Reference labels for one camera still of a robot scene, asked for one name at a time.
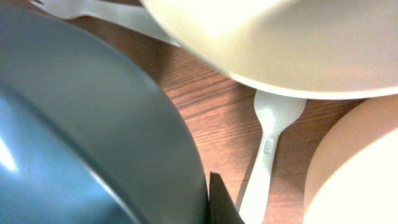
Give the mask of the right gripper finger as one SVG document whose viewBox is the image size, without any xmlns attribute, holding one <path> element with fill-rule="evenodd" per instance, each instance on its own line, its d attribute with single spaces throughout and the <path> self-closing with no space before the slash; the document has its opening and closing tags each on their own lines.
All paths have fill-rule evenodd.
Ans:
<svg viewBox="0 0 398 224">
<path fill-rule="evenodd" d="M 219 173 L 210 173 L 209 223 L 244 224 Z"/>
</svg>

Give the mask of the blue bowl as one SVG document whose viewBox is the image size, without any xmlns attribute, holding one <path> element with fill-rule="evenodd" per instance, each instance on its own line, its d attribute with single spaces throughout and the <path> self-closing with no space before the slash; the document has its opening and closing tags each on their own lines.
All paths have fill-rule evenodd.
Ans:
<svg viewBox="0 0 398 224">
<path fill-rule="evenodd" d="M 198 150 L 151 77 L 85 30 L 7 5 L 1 222 L 208 222 Z"/>
</svg>

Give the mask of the cream bowl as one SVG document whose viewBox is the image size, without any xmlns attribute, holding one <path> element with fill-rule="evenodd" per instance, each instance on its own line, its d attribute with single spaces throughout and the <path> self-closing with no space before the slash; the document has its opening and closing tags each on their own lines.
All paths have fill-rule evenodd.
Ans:
<svg viewBox="0 0 398 224">
<path fill-rule="evenodd" d="M 297 98 L 397 93 L 397 2 L 145 0 L 183 48 L 244 85 Z"/>
<path fill-rule="evenodd" d="M 397 96 L 364 101 L 325 135 L 308 167 L 304 223 L 397 223 Z"/>
</svg>

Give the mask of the white plastic spoon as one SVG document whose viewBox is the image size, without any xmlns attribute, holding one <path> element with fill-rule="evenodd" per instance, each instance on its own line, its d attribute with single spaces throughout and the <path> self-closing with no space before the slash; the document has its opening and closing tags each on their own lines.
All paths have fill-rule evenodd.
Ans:
<svg viewBox="0 0 398 224">
<path fill-rule="evenodd" d="M 266 214 L 271 174 L 280 134 L 299 119 L 306 99 L 275 95 L 258 90 L 254 111 L 262 128 L 262 138 L 239 208 L 245 224 L 261 224 Z"/>
</svg>

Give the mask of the grey plastic fork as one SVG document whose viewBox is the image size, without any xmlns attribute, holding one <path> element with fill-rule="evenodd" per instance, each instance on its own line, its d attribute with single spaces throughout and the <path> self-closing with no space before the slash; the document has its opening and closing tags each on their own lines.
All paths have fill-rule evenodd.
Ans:
<svg viewBox="0 0 398 224">
<path fill-rule="evenodd" d="M 131 29 L 140 34 L 179 46 L 142 6 L 99 0 L 30 0 L 44 12 L 61 19 L 90 16 Z"/>
</svg>

